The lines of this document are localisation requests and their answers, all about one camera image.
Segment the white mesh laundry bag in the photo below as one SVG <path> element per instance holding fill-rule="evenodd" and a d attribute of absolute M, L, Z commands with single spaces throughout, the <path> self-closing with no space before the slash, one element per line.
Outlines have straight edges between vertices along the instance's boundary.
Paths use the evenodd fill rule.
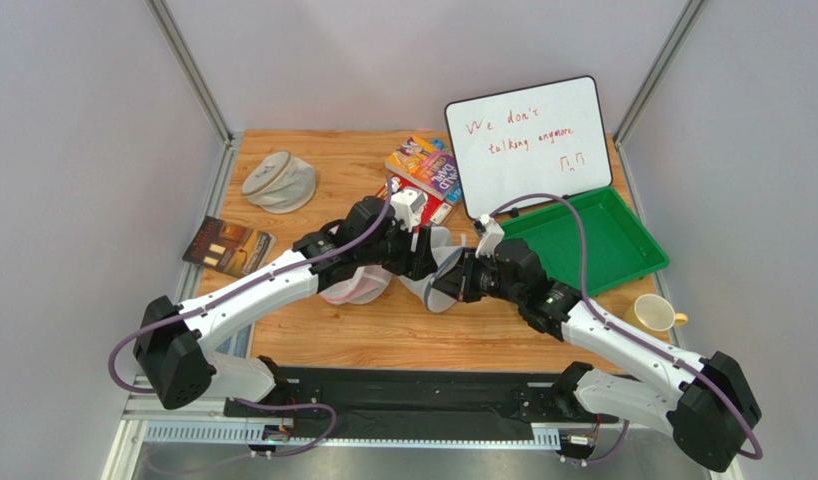
<path fill-rule="evenodd" d="M 422 301 L 429 312 L 438 314 L 451 308 L 456 300 L 436 290 L 433 287 L 434 281 L 443 278 L 457 264 L 465 245 L 456 244 L 450 231 L 442 226 L 431 228 L 430 243 L 437 270 L 420 280 L 411 280 L 405 276 L 399 276 L 398 280 Z"/>

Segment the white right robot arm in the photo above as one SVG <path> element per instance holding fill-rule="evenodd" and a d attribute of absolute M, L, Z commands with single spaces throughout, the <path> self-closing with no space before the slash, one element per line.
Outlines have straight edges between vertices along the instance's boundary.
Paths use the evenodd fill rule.
<path fill-rule="evenodd" d="M 534 330 L 621 367 L 625 379 L 596 368 L 575 379 L 573 395 L 585 410 L 659 431 L 712 471 L 726 471 L 738 455 L 762 459 L 754 433 L 762 412 L 736 359 L 721 351 L 705 357 L 628 325 L 550 278 L 524 241 L 506 240 L 490 255 L 466 249 L 433 287 L 465 303 L 510 302 Z"/>

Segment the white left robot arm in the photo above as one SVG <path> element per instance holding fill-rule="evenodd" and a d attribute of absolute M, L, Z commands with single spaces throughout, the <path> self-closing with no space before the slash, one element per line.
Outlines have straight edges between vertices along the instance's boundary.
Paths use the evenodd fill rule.
<path fill-rule="evenodd" d="M 424 201 L 415 191 L 389 200 L 368 196 L 347 217 L 309 233 L 265 267 L 211 294 L 173 303 L 151 301 L 136 334 L 133 354 L 167 410 L 200 398 L 261 401 L 276 386 L 266 360 L 218 352 L 238 330 L 271 312 L 350 279 L 359 268 L 380 266 L 410 280 L 438 265 L 432 230 L 421 223 Z"/>

